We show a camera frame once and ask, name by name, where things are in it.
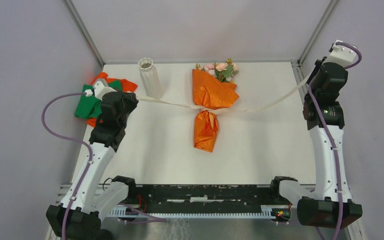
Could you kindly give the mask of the cream printed ribbon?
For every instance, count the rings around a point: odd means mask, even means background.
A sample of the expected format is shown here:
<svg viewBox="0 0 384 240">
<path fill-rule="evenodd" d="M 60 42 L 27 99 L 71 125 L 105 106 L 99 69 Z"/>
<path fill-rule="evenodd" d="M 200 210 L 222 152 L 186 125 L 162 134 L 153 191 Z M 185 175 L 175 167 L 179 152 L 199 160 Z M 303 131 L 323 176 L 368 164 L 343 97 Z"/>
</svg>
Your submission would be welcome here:
<svg viewBox="0 0 384 240">
<path fill-rule="evenodd" d="M 229 112 L 256 113 L 256 112 L 265 111 L 265 110 L 267 110 L 267 109 L 269 109 L 269 108 L 271 108 L 271 107 L 281 103 L 282 101 L 284 101 L 285 99 L 287 99 L 288 97 L 293 95 L 299 89 L 301 89 L 302 87 L 307 85 L 307 81 L 308 81 L 309 77 L 310 77 L 309 75 L 306 76 L 302 81 L 300 81 L 297 84 L 296 87 L 294 87 L 288 93 L 286 93 L 282 97 L 276 99 L 275 101 L 272 101 L 271 103 L 265 104 L 265 105 L 257 107 L 257 108 L 252 108 L 252 109 L 237 109 L 237 108 L 231 108 L 231 107 L 230 108 L 220 108 L 220 109 L 210 109 L 210 108 L 206 108 L 206 107 L 200 106 L 200 105 L 188 105 L 188 104 L 180 104 L 180 103 L 171 103 L 171 102 L 166 102 L 166 101 L 163 101 L 163 100 L 160 100 L 160 99 L 156 99 L 156 98 L 152 98 L 152 97 L 148 97 L 148 96 L 140 96 L 140 95 L 137 95 L 136 99 L 138 101 L 143 101 L 143 102 L 148 102 L 148 103 L 165 104 L 165 105 L 178 106 L 178 107 L 187 108 L 187 109 L 193 109 L 193 110 L 208 111 L 208 112 L 213 113 L 215 115 L 219 115 L 219 114 L 222 114 L 222 113 L 229 113 Z"/>
</svg>

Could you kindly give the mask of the orange wrapping paper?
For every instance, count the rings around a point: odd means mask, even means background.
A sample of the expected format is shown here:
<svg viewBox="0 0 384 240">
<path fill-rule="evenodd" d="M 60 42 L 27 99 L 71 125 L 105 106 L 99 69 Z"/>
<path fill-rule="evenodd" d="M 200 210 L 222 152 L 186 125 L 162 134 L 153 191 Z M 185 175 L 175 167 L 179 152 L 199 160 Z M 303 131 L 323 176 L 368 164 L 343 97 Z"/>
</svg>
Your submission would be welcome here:
<svg viewBox="0 0 384 240">
<path fill-rule="evenodd" d="M 193 146 L 213 152 L 219 133 L 216 110 L 228 109 L 239 99 L 237 85 L 221 82 L 203 70 L 192 70 L 192 100 L 202 110 L 194 118 Z"/>
</svg>

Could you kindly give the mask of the pink artificial flower bouquet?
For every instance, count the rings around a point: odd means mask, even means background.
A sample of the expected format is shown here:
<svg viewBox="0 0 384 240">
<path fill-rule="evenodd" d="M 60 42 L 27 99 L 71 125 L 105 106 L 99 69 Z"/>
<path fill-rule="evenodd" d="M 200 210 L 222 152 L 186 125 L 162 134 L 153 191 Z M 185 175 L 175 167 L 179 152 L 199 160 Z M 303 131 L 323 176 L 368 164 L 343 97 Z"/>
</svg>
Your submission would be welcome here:
<svg viewBox="0 0 384 240">
<path fill-rule="evenodd" d="M 238 65 L 233 62 L 231 58 L 228 58 L 224 62 L 214 62 L 204 66 L 201 66 L 199 63 L 197 63 L 195 65 L 195 69 L 210 74 L 212 77 L 216 78 L 222 83 L 234 83 L 234 79 L 239 73 Z"/>
</svg>

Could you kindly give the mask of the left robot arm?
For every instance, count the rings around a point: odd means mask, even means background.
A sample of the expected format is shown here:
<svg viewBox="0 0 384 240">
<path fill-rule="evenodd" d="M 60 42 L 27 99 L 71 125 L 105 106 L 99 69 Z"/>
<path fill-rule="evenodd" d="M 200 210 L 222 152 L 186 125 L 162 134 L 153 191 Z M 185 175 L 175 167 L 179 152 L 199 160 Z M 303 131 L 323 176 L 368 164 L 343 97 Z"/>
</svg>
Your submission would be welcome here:
<svg viewBox="0 0 384 240">
<path fill-rule="evenodd" d="M 133 178 L 116 176 L 109 187 L 96 196 L 100 180 L 115 156 L 127 127 L 127 120 L 137 107 L 135 93 L 112 91 L 101 100 L 101 114 L 88 142 L 77 139 L 88 153 L 78 176 L 59 205 L 50 205 L 46 218 L 55 235 L 62 240 L 95 240 L 103 219 L 120 202 L 133 203 L 137 198 Z"/>
</svg>

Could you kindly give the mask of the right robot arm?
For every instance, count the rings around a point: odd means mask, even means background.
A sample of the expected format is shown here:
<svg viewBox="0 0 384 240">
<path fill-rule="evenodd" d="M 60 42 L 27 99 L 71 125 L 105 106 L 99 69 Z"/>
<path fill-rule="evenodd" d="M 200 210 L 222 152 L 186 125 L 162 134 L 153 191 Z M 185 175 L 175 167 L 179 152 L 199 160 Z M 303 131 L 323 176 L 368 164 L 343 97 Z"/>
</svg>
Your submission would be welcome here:
<svg viewBox="0 0 384 240">
<path fill-rule="evenodd" d="M 315 62 L 307 80 L 303 116 L 314 149 L 314 191 L 288 176 L 275 176 L 270 183 L 269 199 L 275 204 L 288 200 L 304 226 L 342 230 L 363 215 L 348 187 L 342 151 L 345 118 L 337 98 L 347 80 L 343 66 L 325 59 Z"/>
</svg>

